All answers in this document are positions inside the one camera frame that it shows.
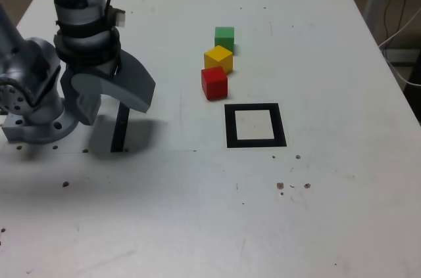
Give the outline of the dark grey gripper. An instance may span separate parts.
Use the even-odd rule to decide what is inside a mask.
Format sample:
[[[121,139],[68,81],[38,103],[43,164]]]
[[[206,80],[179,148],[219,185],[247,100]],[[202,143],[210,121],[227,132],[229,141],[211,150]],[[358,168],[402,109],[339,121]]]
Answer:
[[[85,126],[92,126],[101,106],[100,95],[108,95],[128,108],[146,113],[155,81],[145,67],[122,50],[117,58],[70,58],[61,77],[64,106]]]

